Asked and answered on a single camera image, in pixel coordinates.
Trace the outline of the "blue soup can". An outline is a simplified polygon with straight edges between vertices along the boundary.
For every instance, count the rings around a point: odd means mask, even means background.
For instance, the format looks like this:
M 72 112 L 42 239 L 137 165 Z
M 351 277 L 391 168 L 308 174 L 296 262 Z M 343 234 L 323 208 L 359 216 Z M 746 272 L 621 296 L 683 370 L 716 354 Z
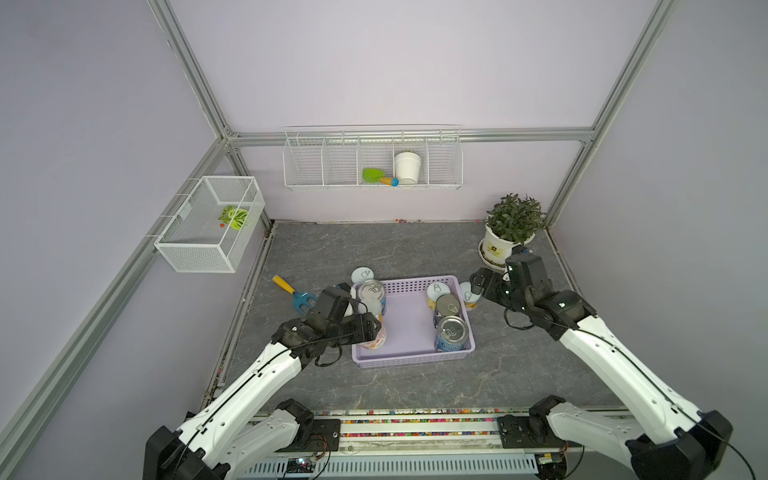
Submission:
M 357 298 L 361 300 L 382 300 L 386 311 L 386 289 L 378 280 L 369 280 L 357 287 Z
M 466 348 L 469 330 L 466 322 L 457 316 L 443 317 L 436 325 L 435 346 L 438 351 L 452 352 Z

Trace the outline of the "pink label small can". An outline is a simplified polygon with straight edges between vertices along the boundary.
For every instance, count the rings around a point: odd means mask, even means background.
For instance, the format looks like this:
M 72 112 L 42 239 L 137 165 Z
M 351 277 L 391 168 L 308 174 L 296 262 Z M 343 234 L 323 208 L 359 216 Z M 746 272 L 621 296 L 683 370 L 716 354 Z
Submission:
M 361 347 L 368 350 L 376 350 L 381 348 L 384 345 L 384 343 L 386 342 L 386 339 L 387 339 L 387 330 L 384 326 L 382 326 L 378 331 L 376 337 L 372 341 L 362 343 Z

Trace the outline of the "green label small can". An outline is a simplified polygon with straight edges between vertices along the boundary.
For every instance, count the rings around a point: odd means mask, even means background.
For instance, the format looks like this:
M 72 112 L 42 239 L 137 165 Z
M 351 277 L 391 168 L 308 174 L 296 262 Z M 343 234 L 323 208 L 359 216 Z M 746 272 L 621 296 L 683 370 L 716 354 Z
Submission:
M 364 283 L 375 279 L 373 270 L 369 267 L 361 266 L 353 270 L 350 279 L 353 284 Z

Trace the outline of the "orange label small can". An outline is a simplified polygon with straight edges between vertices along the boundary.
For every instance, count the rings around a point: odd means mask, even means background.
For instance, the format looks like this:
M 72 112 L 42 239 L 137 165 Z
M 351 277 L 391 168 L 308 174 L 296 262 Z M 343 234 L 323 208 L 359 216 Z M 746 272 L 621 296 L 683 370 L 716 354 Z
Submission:
M 480 294 L 473 292 L 472 284 L 469 281 L 465 281 L 460 284 L 460 293 L 464 306 L 467 310 L 474 309 L 481 299 Z

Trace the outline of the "lilac plastic basket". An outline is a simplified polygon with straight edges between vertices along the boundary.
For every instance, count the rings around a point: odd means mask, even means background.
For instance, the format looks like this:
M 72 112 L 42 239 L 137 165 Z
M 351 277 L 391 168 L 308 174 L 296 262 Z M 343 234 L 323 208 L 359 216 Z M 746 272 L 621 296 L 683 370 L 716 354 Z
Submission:
M 474 353 L 476 342 L 466 308 L 459 317 L 465 322 L 468 338 L 461 350 L 437 348 L 438 329 L 433 324 L 433 310 L 428 307 L 427 289 L 436 282 L 448 286 L 452 294 L 460 293 L 454 275 L 438 275 L 385 280 L 387 309 L 383 315 L 386 339 L 380 347 L 352 347 L 352 360 L 362 369 L 396 367 L 424 363 L 462 360 Z

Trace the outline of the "dark navy can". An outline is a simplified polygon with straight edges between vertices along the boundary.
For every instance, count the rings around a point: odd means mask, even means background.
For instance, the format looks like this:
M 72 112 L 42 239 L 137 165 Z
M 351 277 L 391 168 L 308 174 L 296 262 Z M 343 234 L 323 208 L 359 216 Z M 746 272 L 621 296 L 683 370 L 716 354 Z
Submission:
M 453 294 L 445 294 L 440 296 L 433 308 L 433 324 L 438 327 L 439 323 L 445 317 L 460 317 L 461 316 L 461 303 L 459 299 Z

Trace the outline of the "yellow label small can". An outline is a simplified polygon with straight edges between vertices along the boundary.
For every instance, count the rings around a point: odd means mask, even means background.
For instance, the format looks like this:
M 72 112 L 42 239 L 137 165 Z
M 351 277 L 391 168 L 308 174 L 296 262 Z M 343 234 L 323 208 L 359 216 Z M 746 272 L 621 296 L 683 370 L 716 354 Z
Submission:
M 443 296 L 450 295 L 450 287 L 443 282 L 433 282 L 426 289 L 427 304 L 431 310 L 434 310 L 437 301 Z

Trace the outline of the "tall colourful can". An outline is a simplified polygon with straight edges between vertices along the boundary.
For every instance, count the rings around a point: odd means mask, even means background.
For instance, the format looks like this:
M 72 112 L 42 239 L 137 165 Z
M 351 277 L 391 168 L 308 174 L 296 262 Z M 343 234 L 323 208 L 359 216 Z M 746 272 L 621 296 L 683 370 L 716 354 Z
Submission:
M 361 300 L 359 302 L 359 311 L 361 313 L 371 313 L 378 320 L 381 320 L 385 311 L 385 303 L 382 300 Z

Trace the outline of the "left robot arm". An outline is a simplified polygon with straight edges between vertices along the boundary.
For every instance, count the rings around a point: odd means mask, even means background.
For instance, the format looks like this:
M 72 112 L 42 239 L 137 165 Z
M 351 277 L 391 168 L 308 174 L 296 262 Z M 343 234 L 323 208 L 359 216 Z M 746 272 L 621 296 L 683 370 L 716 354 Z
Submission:
M 286 383 L 329 348 L 369 343 L 382 328 L 380 302 L 360 300 L 348 285 L 324 289 L 301 317 L 282 323 L 251 366 L 177 429 L 147 440 L 145 479 L 236 479 L 257 460 L 312 436 L 313 414 L 294 400 L 265 420 L 253 417 Z

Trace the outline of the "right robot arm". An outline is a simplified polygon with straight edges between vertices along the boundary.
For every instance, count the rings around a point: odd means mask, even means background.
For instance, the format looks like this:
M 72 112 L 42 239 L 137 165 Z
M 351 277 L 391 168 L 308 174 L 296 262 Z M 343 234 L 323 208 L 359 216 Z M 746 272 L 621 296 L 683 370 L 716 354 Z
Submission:
M 555 437 L 630 468 L 640 479 L 705 479 L 721 464 L 733 432 L 718 411 L 702 412 L 629 352 L 596 311 L 570 290 L 519 267 L 504 274 L 481 268 L 474 293 L 526 315 L 580 358 L 632 413 L 623 423 L 551 395 L 529 411 Z

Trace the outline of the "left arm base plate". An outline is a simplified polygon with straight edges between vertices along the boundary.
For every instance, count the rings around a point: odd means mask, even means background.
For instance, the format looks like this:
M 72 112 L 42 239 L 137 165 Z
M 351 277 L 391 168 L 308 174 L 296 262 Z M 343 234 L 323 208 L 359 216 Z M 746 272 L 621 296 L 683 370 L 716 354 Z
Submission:
M 341 421 L 321 418 L 299 428 L 296 438 L 280 453 L 336 452 L 341 439 Z

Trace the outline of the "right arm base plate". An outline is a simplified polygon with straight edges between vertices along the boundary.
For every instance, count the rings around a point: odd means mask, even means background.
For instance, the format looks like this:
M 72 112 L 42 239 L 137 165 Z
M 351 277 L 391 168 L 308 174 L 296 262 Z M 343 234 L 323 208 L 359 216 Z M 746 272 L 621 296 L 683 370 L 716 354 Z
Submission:
M 503 449 L 579 449 L 581 445 L 557 437 L 544 420 L 538 417 L 504 415 L 497 418 Z

